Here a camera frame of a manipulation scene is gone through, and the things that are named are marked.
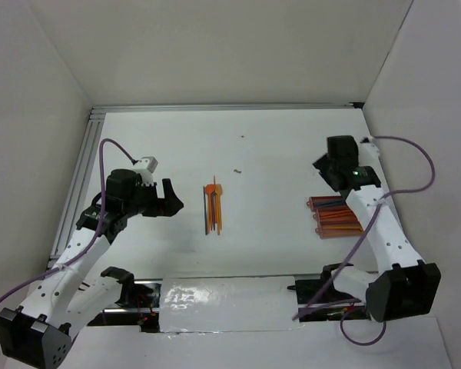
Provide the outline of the blue spoon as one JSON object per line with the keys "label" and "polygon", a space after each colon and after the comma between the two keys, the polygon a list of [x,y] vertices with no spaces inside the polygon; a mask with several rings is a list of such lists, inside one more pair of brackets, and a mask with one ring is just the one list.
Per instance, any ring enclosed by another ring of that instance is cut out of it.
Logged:
{"label": "blue spoon", "polygon": [[333,197],[315,197],[313,202],[317,206],[333,206],[334,204],[342,204],[344,200],[341,197],[333,196]]}

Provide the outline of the orange spoon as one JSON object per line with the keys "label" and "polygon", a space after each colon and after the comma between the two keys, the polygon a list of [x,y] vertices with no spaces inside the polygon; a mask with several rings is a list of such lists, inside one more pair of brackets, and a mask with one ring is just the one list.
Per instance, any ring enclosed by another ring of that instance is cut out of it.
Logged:
{"label": "orange spoon", "polygon": [[207,233],[214,230],[214,192],[215,185],[208,184],[205,187],[205,194],[207,198]]}

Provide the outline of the yellow fork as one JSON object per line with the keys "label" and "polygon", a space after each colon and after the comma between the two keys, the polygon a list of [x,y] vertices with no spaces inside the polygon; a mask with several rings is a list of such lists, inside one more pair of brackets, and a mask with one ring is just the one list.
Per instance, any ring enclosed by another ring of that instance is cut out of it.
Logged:
{"label": "yellow fork", "polygon": [[221,234],[222,229],[222,213],[221,213],[221,195],[222,195],[222,186],[216,184],[215,188],[215,212],[216,212],[216,222],[217,222],[217,234]]}

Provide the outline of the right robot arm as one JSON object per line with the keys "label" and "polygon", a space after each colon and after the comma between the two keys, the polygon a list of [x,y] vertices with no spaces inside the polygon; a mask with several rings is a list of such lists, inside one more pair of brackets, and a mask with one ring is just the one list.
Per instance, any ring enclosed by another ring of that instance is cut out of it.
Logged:
{"label": "right robot arm", "polygon": [[[327,139],[327,153],[313,166],[322,179],[337,193],[354,213],[363,233],[328,278],[320,282],[320,290],[309,300],[316,304],[323,296],[338,301],[348,294],[365,304],[372,319],[383,323],[406,317],[428,314],[441,280],[434,263],[427,263],[404,234],[388,199],[394,191],[386,191],[360,152],[376,159],[379,151],[373,138],[357,142],[350,135]],[[368,242],[376,259],[377,274],[369,274],[350,264],[360,245]]]}

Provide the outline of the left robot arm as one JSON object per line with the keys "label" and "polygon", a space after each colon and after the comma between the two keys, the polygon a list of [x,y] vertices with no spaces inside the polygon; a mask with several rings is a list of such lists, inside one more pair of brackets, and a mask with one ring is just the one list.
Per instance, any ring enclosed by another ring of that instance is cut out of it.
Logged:
{"label": "left robot arm", "polygon": [[134,216],[172,217],[183,207],[171,180],[163,197],[148,170],[113,170],[103,191],[83,210],[67,247],[37,288],[15,309],[0,311],[0,347],[9,358],[33,368],[57,368],[80,330],[106,307],[126,307],[136,298],[134,275],[108,267],[88,274]]}

